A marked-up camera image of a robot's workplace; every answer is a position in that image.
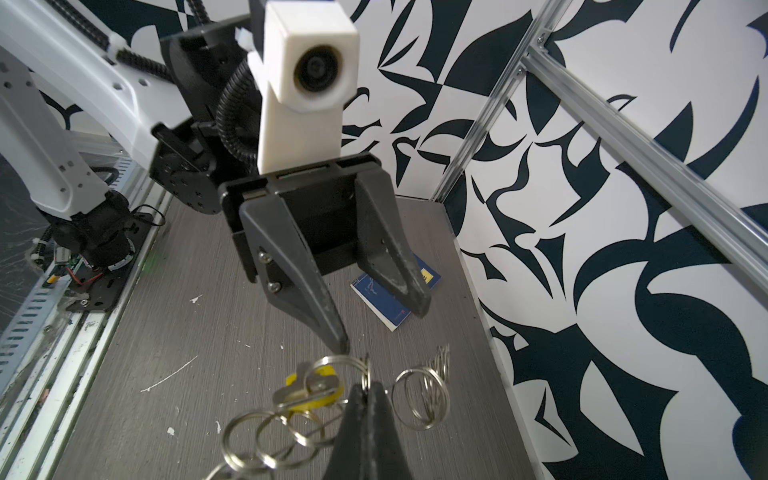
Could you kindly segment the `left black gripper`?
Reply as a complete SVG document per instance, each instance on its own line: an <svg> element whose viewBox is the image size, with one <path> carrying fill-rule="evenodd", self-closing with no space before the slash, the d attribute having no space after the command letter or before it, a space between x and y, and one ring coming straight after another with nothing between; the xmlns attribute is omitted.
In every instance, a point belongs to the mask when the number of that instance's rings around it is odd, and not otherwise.
<svg viewBox="0 0 768 480"><path fill-rule="evenodd" d="M334 354L350 341L324 282L356 262L419 317L431 304L391 178L369 152L287 174L222 183L218 196L246 278Z"/></svg>

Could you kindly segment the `metal plate with keyrings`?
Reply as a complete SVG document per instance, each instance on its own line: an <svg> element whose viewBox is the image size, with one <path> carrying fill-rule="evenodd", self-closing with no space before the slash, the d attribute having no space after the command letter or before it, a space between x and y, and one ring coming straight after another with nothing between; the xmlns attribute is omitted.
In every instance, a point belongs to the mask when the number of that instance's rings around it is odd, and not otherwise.
<svg viewBox="0 0 768 480"><path fill-rule="evenodd" d="M328 355L311 368L332 366L344 384L340 405L312 411L252 409L233 419L221 430L222 461L208 474L211 479L274 479L279 473L310 465L321 453L331 457L333 443L341 425L350 391L360 384L368 394L374 379L368 357ZM392 385L381 383L399 427L428 431L449 415L450 348L441 345L435 355L402 370ZM362 427L362 473L365 478L365 416Z"/></svg>

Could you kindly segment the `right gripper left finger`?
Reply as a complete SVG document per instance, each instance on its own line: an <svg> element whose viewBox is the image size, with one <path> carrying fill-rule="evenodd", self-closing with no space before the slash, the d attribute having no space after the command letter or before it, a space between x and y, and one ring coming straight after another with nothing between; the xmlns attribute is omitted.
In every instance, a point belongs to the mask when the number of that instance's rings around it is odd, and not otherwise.
<svg viewBox="0 0 768 480"><path fill-rule="evenodd" d="M362 427L367 398L360 384L350 391L323 480L363 479Z"/></svg>

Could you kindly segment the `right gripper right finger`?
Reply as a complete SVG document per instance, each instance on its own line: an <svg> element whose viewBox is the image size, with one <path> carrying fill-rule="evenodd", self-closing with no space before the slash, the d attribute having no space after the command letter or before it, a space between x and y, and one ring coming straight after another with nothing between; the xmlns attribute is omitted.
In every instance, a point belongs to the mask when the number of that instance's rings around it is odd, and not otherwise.
<svg viewBox="0 0 768 480"><path fill-rule="evenodd" d="M373 382L365 407L365 478L412 479L384 386Z"/></svg>

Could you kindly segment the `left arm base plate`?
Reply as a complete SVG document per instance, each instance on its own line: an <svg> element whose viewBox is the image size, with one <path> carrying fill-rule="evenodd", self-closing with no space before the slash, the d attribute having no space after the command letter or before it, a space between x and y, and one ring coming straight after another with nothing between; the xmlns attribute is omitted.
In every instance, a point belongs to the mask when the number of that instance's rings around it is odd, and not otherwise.
<svg viewBox="0 0 768 480"><path fill-rule="evenodd" d="M145 243L150 228L155 225L155 215L150 211L138 211L134 219L123 228L129 245L133 248L129 259L116 270L93 270L81 262L73 271L66 273L70 284L60 301L67 312L106 313L118 304L126 287L133 265Z"/></svg>

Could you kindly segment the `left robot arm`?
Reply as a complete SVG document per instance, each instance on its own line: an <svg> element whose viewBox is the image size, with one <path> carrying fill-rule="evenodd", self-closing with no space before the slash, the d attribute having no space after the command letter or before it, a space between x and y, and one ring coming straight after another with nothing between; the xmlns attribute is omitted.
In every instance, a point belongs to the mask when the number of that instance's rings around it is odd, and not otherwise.
<svg viewBox="0 0 768 480"><path fill-rule="evenodd" d="M84 161L35 85L66 95L190 208L223 213L248 279L336 354L350 350L327 274L356 264L416 315L431 292L390 175L342 153L359 95L360 36L335 1L254 1L165 37L162 60L128 49L74 1L1 5L1 153L57 244L97 272L135 254L127 199Z"/></svg>

